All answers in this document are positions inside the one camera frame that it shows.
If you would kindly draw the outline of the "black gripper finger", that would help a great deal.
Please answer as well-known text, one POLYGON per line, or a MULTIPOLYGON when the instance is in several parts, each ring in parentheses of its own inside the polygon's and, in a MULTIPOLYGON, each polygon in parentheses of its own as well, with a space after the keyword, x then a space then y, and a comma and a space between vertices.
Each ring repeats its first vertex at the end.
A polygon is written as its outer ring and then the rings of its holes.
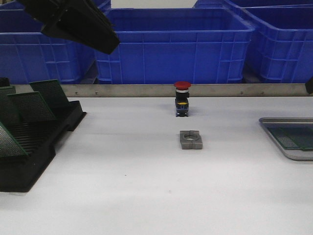
POLYGON ((313 77, 305 83, 305 88, 308 94, 313 94, 313 77))

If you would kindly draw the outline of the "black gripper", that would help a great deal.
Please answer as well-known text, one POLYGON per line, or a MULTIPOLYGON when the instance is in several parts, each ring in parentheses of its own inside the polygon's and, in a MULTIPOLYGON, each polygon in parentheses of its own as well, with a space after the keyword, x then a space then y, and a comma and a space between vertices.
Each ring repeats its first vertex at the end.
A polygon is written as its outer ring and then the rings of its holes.
POLYGON ((19 0, 24 11, 44 23, 42 33, 111 54, 120 44, 111 22, 91 0, 19 0))

